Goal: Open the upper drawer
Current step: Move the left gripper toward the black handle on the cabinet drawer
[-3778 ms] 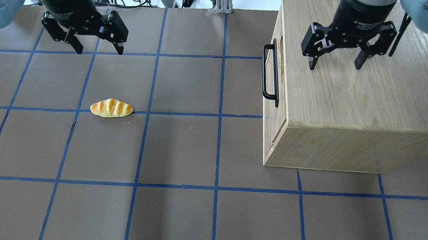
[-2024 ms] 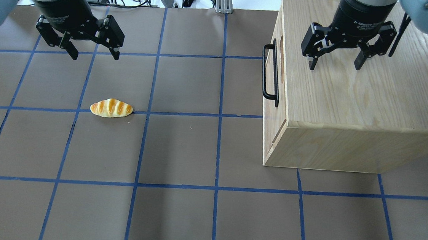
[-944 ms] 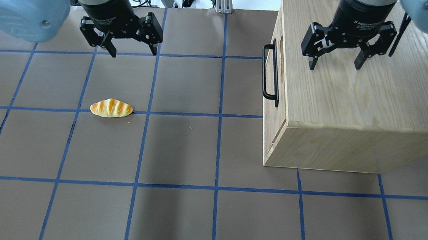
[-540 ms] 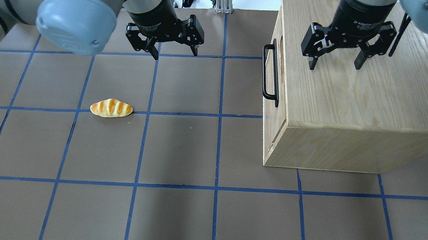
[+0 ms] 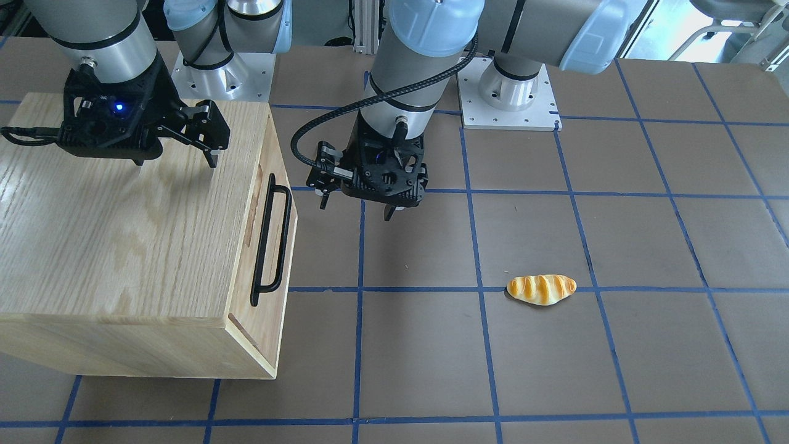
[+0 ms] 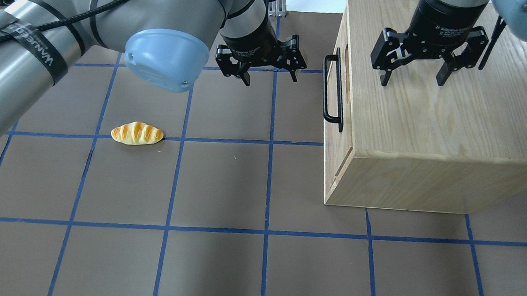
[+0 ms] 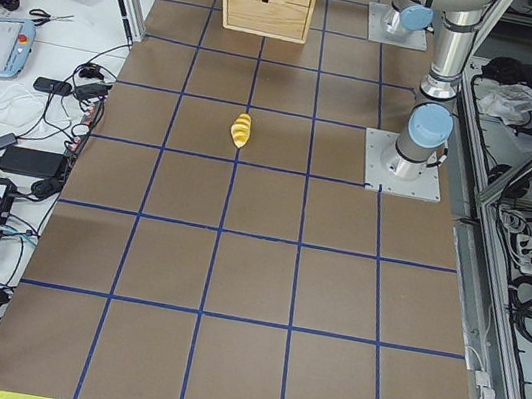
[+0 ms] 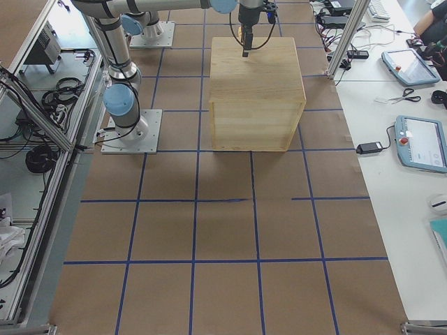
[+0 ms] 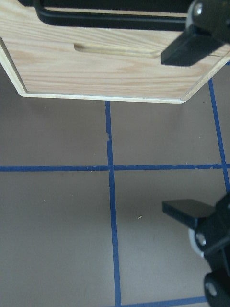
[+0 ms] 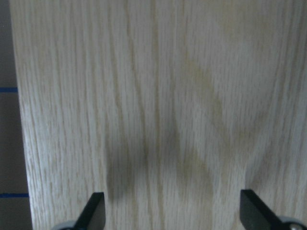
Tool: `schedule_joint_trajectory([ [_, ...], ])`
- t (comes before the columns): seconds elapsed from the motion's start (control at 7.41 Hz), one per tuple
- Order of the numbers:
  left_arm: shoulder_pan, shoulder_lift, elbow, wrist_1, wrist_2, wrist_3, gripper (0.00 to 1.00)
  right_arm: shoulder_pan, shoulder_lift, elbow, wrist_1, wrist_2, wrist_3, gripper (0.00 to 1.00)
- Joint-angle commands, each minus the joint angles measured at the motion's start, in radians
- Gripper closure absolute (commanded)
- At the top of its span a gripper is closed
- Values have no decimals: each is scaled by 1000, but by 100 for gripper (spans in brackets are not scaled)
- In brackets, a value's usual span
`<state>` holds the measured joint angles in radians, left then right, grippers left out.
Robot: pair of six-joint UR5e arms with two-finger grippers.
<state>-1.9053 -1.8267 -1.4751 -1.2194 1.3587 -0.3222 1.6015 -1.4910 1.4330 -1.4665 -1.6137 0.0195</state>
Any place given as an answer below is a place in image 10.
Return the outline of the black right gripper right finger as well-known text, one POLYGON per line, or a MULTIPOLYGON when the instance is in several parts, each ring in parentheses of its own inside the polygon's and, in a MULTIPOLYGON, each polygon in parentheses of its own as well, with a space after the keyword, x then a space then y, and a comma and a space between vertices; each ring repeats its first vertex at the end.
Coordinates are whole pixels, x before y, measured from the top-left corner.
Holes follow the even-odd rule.
POLYGON ((251 189, 240 191, 240 221, 246 230, 305 230, 295 218, 277 216, 251 189))

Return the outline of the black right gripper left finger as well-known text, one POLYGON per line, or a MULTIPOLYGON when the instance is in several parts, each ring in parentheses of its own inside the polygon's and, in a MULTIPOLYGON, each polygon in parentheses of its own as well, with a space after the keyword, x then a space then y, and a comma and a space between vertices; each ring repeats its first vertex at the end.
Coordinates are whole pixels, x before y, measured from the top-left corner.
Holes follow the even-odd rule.
POLYGON ((77 219, 75 230, 103 230, 106 225, 105 196, 103 192, 91 195, 77 219))

